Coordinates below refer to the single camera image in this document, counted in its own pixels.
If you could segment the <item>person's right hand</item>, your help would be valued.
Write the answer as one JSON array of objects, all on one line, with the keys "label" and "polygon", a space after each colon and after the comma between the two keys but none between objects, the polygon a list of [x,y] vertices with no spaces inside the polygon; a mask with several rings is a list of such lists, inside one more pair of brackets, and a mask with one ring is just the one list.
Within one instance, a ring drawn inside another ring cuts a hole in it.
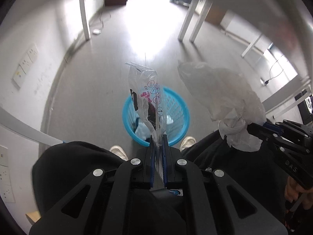
[{"label": "person's right hand", "polygon": [[292,177],[288,176],[284,196],[287,201],[292,203],[293,201],[297,201],[299,194],[307,194],[306,198],[302,201],[303,208],[308,210],[312,208],[313,199],[312,199],[313,188],[309,190],[305,190],[302,186],[300,186]]}]

